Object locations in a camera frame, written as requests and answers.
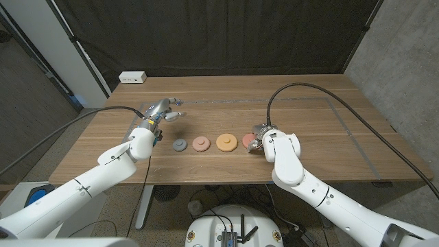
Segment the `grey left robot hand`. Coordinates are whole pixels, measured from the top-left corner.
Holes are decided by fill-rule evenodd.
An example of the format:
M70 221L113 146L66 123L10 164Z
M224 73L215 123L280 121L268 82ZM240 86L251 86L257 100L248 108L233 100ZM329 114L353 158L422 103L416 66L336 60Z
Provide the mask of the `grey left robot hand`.
M146 110L144 114L145 117L139 126L142 128L147 128L154 134L157 134L159 132L158 125L162 120L172 122L186 115L184 112L173 111L171 109L172 104L180 106L182 101L174 97L161 99L152 104Z

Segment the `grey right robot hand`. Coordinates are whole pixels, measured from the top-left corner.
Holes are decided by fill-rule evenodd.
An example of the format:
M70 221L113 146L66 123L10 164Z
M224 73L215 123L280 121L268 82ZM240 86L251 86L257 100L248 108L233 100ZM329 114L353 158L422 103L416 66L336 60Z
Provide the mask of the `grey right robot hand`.
M269 130L277 129L278 126L267 125L265 123L253 126L252 134L250 135L248 145L246 146L247 152L251 152L253 150L261 150L263 147L263 135Z

